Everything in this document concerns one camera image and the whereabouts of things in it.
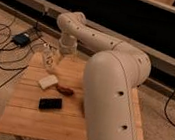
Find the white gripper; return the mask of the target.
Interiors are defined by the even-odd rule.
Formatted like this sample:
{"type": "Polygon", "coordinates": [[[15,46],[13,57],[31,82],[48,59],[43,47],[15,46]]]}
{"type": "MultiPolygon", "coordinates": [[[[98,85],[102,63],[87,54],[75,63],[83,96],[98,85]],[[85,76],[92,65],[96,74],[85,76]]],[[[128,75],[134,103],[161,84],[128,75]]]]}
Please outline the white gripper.
{"type": "Polygon", "coordinates": [[[59,41],[59,50],[62,55],[74,54],[77,49],[77,39],[73,35],[63,33],[59,41]]]}

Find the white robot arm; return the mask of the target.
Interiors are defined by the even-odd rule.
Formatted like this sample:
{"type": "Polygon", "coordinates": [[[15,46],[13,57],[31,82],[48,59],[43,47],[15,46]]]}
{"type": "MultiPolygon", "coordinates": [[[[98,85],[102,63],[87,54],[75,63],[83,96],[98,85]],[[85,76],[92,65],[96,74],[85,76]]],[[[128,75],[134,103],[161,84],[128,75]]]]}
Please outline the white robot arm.
{"type": "Polygon", "coordinates": [[[131,94],[149,77],[148,55],[124,40],[91,29],[81,12],[60,14],[57,25],[62,48],[82,42],[95,52],[83,72],[88,140],[138,140],[131,94]]]}

